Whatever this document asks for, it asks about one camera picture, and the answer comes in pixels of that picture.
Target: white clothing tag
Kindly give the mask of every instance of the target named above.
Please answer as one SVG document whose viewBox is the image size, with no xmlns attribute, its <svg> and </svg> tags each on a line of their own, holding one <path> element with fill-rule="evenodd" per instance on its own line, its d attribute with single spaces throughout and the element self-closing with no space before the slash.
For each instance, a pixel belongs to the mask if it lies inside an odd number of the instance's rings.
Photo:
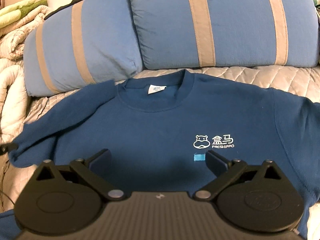
<svg viewBox="0 0 320 240">
<path fill-rule="evenodd" d="M 154 85 L 150 85 L 149 90 L 148 90 L 148 94 L 152 94 L 155 92 L 159 92 L 162 91 L 166 88 L 167 86 L 154 86 Z"/>
</svg>

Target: ribbed black surface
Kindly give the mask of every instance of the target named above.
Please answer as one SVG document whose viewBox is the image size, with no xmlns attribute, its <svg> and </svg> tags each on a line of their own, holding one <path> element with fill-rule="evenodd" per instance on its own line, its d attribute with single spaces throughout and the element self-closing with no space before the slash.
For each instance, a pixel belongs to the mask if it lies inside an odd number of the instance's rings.
<svg viewBox="0 0 320 240">
<path fill-rule="evenodd" d="M 249 235 L 224 222 L 209 203 L 185 192 L 134 192 L 107 205 L 87 228 L 66 236 L 37 236 L 23 232 L 17 240 L 301 240 L 295 233 Z"/>
</svg>

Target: shirt sleeve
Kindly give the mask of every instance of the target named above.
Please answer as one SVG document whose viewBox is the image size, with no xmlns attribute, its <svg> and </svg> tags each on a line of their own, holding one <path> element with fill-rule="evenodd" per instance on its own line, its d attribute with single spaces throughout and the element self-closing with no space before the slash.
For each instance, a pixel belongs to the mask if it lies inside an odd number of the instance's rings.
<svg viewBox="0 0 320 240">
<path fill-rule="evenodd" d="M 320 196 L 320 103 L 274 89 L 275 119 L 289 161 L 314 201 Z"/>
</svg>

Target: blue sweatshirt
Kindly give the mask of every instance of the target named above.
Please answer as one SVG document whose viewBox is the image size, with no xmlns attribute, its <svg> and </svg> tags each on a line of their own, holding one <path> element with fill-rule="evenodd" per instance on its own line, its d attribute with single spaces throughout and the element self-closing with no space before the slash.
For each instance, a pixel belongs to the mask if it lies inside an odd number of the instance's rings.
<svg viewBox="0 0 320 240">
<path fill-rule="evenodd" d="M 272 159 L 304 199 L 304 238 L 320 196 L 319 103 L 186 70 L 88 85 L 26 124 L 14 142 L 16 167 L 68 164 L 107 148 L 112 163 L 103 178 L 125 192 L 193 194 L 215 179 L 202 158 L 209 149 L 252 165 Z"/>
</svg>

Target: dark green fabric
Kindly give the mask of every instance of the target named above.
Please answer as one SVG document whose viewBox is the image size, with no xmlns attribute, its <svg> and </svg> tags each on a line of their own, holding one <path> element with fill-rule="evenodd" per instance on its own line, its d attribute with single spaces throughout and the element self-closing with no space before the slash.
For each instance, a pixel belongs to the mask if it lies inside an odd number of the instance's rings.
<svg viewBox="0 0 320 240">
<path fill-rule="evenodd" d="M 21 12 L 21 16 L 20 19 L 25 17 L 29 12 L 31 12 L 33 9 L 37 8 L 40 5 L 46 5 L 48 6 L 48 1 L 47 0 L 40 0 L 38 2 L 35 2 L 34 4 L 30 5 L 30 6 L 24 6 L 22 8 L 20 8 L 20 12 Z"/>
</svg>

